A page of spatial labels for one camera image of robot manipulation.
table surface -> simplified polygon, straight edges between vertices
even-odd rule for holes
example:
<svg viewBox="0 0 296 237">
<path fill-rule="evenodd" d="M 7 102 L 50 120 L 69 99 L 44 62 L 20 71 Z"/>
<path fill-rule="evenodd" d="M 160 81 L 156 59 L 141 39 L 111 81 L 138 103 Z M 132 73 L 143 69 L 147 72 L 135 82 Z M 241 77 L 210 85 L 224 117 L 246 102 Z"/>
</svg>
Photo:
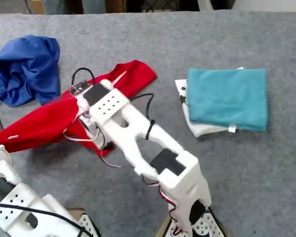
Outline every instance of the table surface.
<svg viewBox="0 0 296 237">
<path fill-rule="evenodd" d="M 61 89 L 78 67 L 95 75 L 138 59 L 157 73 L 150 116 L 196 155 L 211 190 L 213 209 L 237 237 L 296 236 L 296 13 L 177 12 L 0 17 L 0 50 L 26 34 L 55 37 Z M 193 137 L 174 80 L 189 67 L 265 68 L 267 132 L 222 132 Z M 80 79 L 88 74 L 81 73 Z M 145 111 L 146 99 L 134 102 Z M 4 126 L 37 108 L 0 106 Z M 151 160 L 161 148 L 139 141 Z M 104 237 L 152 237 L 167 215 L 157 189 L 131 169 L 104 166 L 81 144 L 63 141 L 12 154 L 23 181 L 65 207 L 84 207 Z M 110 162 L 126 163 L 120 150 Z"/>
</svg>

folded white shirt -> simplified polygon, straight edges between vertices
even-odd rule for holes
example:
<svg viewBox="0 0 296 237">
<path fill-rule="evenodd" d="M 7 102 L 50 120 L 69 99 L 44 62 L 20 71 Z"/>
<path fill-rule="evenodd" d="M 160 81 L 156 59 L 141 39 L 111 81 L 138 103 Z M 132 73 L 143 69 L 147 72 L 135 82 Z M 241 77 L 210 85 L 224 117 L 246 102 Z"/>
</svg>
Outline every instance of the folded white shirt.
<svg viewBox="0 0 296 237">
<path fill-rule="evenodd" d="M 203 123 L 190 122 L 189 115 L 188 115 L 188 104 L 186 102 L 187 79 L 175 80 L 175 83 L 176 83 L 179 97 L 182 103 L 182 109 L 183 109 L 183 113 L 184 113 L 187 125 L 189 126 L 189 128 L 191 129 L 195 137 L 199 137 L 207 133 L 214 133 L 214 132 L 221 132 L 221 131 L 228 130 L 228 127 L 220 127 L 220 126 L 208 125 Z"/>
</svg>

teal cloth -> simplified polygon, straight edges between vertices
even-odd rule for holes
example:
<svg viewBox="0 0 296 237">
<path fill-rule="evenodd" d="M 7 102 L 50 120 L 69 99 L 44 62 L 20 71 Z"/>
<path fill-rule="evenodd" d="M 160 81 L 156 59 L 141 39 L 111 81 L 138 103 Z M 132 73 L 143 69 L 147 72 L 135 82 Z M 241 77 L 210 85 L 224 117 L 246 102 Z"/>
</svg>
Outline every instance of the teal cloth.
<svg viewBox="0 0 296 237">
<path fill-rule="evenodd" d="M 266 131 L 268 110 L 264 69 L 189 69 L 189 119 L 211 125 Z"/>
</svg>

blue cloth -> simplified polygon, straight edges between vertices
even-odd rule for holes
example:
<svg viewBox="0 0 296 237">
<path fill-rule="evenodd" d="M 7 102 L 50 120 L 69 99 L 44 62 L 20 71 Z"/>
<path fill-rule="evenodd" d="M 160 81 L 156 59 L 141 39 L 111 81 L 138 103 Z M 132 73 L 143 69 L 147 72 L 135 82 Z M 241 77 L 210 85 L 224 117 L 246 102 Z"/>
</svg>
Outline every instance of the blue cloth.
<svg viewBox="0 0 296 237">
<path fill-rule="evenodd" d="M 187 102 L 191 122 L 266 131 L 264 69 L 189 69 Z"/>
<path fill-rule="evenodd" d="M 0 100 L 8 106 L 32 99 L 46 104 L 60 94 L 56 39 L 28 35 L 8 41 L 0 51 Z"/>
</svg>

red cloth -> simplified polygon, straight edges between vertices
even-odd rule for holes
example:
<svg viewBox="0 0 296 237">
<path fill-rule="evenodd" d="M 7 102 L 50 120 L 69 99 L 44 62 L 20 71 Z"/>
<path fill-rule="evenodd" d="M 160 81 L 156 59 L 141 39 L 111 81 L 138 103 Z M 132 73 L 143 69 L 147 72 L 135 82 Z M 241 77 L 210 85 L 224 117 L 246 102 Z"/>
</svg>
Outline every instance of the red cloth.
<svg viewBox="0 0 296 237">
<path fill-rule="evenodd" d="M 95 81 L 96 83 L 103 79 L 114 81 L 125 71 L 124 76 L 114 86 L 127 97 L 136 95 L 157 77 L 148 65 L 134 60 L 125 64 L 117 64 L 113 71 L 95 78 Z M 0 131 L 0 145 L 5 145 L 8 152 L 17 152 L 50 142 L 59 142 L 64 138 L 63 131 L 66 128 L 68 128 L 66 131 L 68 136 L 75 135 L 79 139 L 90 139 L 80 120 L 77 119 L 70 125 L 77 113 L 77 99 L 67 90 L 55 101 L 37 108 Z M 82 145 L 93 149 L 98 156 L 100 155 L 99 149 L 93 142 L 82 142 Z M 102 153 L 105 155 L 111 150 L 105 149 Z"/>
</svg>

